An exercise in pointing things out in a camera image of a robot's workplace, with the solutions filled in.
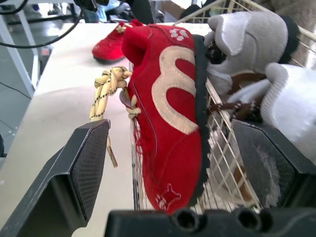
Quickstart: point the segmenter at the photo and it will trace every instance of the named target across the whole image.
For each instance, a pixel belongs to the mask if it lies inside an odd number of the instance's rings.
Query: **wire basket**
[[[210,28],[206,24],[209,16],[238,11],[267,11],[267,9],[250,0],[218,0],[173,25],[183,27],[192,34],[204,36],[210,32]],[[310,67],[310,62],[313,59],[316,61],[316,35],[303,28],[300,28],[300,32],[298,50],[305,52],[307,60],[302,62],[299,56],[294,55],[291,64]],[[207,80],[206,87],[209,93],[208,105],[221,103],[220,97],[209,80]],[[192,209],[197,213],[201,213],[205,209],[232,211],[238,206],[260,210],[261,205],[243,168],[230,123],[230,115],[226,111],[213,112],[208,119],[208,125],[211,131],[209,138],[211,153],[208,155],[211,165],[207,170],[208,181],[204,183],[204,192]],[[135,131],[138,139],[139,124],[136,120],[131,120],[134,208],[136,210],[152,209],[144,188],[141,151],[136,152],[136,149],[141,148],[136,147]]]

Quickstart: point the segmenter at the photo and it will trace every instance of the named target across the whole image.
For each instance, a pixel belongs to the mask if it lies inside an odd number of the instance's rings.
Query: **black mechanical part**
[[[159,211],[112,211],[104,237],[313,237],[313,208],[206,210],[197,215],[180,210],[173,216]]]
[[[77,128],[36,177],[1,237],[71,237],[90,220],[103,174],[109,120]]]
[[[275,127],[233,120],[247,178],[263,207],[316,207],[316,166]]]

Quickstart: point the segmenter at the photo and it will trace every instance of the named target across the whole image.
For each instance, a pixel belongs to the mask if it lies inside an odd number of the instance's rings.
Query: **red suede shoe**
[[[122,51],[134,64],[131,104],[125,105],[140,126],[136,143],[147,196],[168,213],[194,205],[207,180],[210,149],[203,37],[176,26],[129,28]]]
[[[143,26],[133,19],[131,23],[119,23],[119,25],[93,48],[93,58],[100,63],[114,63],[124,58],[122,53],[122,39],[125,29],[128,27]]]

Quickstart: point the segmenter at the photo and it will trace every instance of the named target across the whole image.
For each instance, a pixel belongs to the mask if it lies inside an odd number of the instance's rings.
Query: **floor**
[[[44,7],[41,7],[43,12],[47,12]],[[40,16],[40,13],[32,11],[26,12],[27,17]],[[62,27],[61,20],[32,23],[30,24],[36,43],[42,43],[55,38]],[[27,42],[26,35],[21,25],[10,27],[12,38],[15,44],[24,45]],[[26,70],[31,76],[33,53],[30,49],[20,49],[19,53],[25,64]],[[0,46],[0,82],[26,92],[26,88],[18,74],[15,65],[8,53],[6,47]],[[20,93],[7,88],[0,84],[0,134],[4,139],[4,148],[7,153],[10,149],[15,133],[22,121],[24,113],[29,105],[30,99]]]

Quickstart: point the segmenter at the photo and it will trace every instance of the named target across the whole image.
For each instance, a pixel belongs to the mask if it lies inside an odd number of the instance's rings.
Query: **shoe lace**
[[[261,101],[252,101],[251,103],[219,103],[215,105],[210,105],[208,108],[208,112],[212,113],[214,111],[221,110],[232,110],[232,114],[230,120],[239,119],[243,120],[248,118],[249,116],[254,117],[257,115],[257,112],[260,111],[260,103]]]
[[[123,34],[125,31],[126,31],[126,29],[127,29],[127,27],[133,27],[131,24],[128,24],[128,23],[125,23],[124,25],[118,25],[117,27],[116,27],[116,31],[117,32],[119,32],[119,33],[121,33],[121,34]]]
[[[95,79],[94,86],[97,90],[94,94],[94,102],[92,104],[89,115],[91,121],[98,121],[103,119],[103,115],[108,102],[108,96],[114,95],[118,88],[122,88],[123,91],[125,91],[126,96],[128,97],[126,87],[127,82],[125,81],[125,79],[127,79],[131,75],[132,73],[125,67],[117,66],[111,68],[110,70],[103,71],[102,76]],[[107,140],[107,150],[112,160],[113,166],[117,167],[118,163],[111,149],[111,141],[109,136]]]

